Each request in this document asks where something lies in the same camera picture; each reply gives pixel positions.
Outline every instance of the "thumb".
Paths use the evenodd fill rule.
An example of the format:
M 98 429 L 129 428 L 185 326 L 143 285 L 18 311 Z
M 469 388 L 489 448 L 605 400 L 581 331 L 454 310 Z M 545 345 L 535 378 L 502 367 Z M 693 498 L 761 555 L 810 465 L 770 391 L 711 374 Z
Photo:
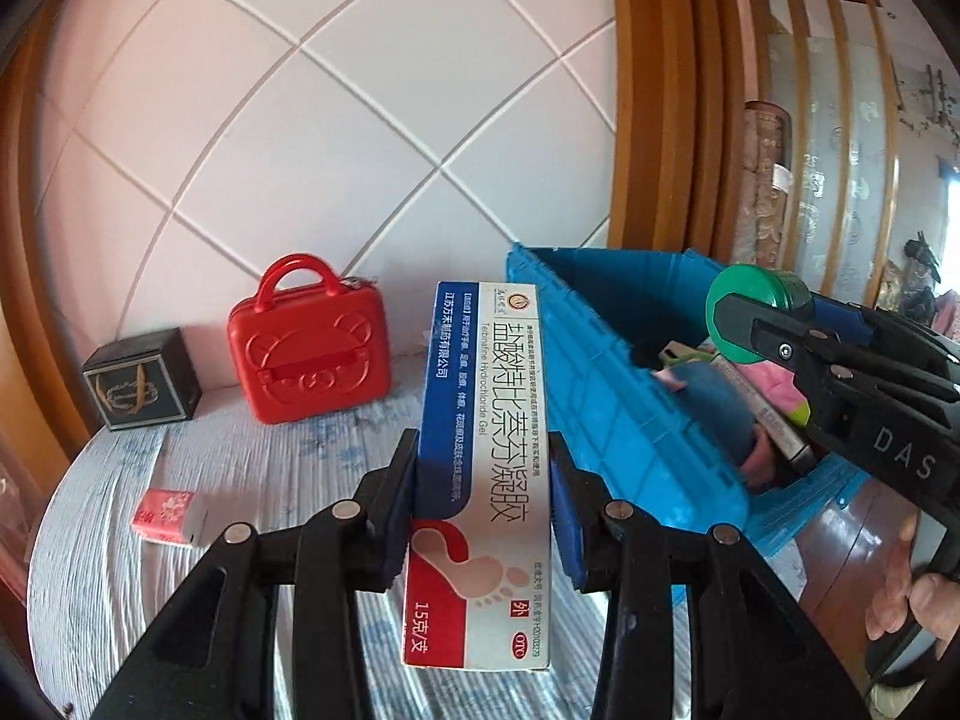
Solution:
M 960 584 L 926 574 L 910 591 L 910 608 L 926 630 L 949 642 L 960 627 Z

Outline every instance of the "black gift box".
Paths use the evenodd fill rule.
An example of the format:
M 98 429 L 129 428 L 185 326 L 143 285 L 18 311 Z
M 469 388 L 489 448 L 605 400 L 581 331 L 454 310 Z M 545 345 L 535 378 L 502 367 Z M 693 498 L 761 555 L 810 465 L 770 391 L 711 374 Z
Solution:
M 83 379 L 111 430 L 192 418 L 200 384 L 179 328 L 107 343 Z

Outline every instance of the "green round container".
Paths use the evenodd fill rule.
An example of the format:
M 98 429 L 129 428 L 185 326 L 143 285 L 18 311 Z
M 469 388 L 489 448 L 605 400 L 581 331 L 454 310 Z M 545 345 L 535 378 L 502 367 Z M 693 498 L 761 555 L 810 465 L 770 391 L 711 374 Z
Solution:
M 726 295 L 743 295 L 768 306 L 793 312 L 809 305 L 813 297 L 802 280 L 790 271 L 768 271 L 757 265 L 731 265 L 720 271 L 707 292 L 707 330 L 717 351 L 731 362 L 759 362 L 763 358 L 750 349 L 720 337 L 713 323 L 717 303 Z

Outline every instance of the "otc logo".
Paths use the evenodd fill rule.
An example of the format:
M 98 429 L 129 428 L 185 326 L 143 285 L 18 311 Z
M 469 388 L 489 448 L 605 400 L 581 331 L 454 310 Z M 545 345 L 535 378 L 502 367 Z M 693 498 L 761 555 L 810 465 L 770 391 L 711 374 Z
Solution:
M 510 642 L 510 649 L 514 653 L 514 658 L 522 661 L 527 654 L 527 635 L 522 631 L 514 634 L 514 640 Z
M 530 298 L 520 293 L 513 293 L 510 295 L 510 298 L 507 298 L 507 303 L 510 304 L 511 308 L 515 308 L 517 311 L 523 311 L 523 309 L 530 305 Z

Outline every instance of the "red oval logo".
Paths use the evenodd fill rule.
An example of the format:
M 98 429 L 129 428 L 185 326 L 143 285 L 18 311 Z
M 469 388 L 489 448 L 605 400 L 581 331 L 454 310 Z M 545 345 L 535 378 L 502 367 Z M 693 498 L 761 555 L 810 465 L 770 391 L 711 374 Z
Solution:
M 527 654 L 527 635 L 524 632 L 514 634 L 514 640 L 510 642 L 510 649 L 514 651 L 514 658 L 518 661 Z

